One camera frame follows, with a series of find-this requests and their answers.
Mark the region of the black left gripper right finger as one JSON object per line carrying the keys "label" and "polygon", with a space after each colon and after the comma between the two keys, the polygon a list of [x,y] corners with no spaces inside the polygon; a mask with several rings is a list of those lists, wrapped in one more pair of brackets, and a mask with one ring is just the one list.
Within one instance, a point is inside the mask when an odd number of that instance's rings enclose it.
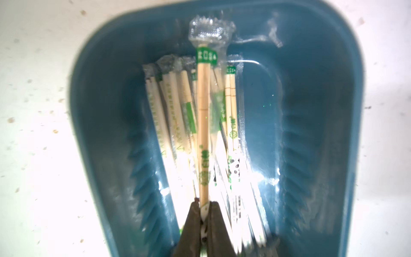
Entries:
{"label": "black left gripper right finger", "polygon": [[207,255],[209,257],[236,257],[218,202],[210,202],[207,227]]}

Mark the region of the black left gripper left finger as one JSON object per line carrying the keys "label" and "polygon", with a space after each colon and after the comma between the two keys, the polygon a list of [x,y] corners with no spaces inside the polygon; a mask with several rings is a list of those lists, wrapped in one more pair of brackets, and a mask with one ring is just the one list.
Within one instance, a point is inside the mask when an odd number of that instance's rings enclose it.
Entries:
{"label": "black left gripper left finger", "polygon": [[183,232],[174,249],[173,257],[199,257],[201,248],[201,216],[199,199],[189,208]]}

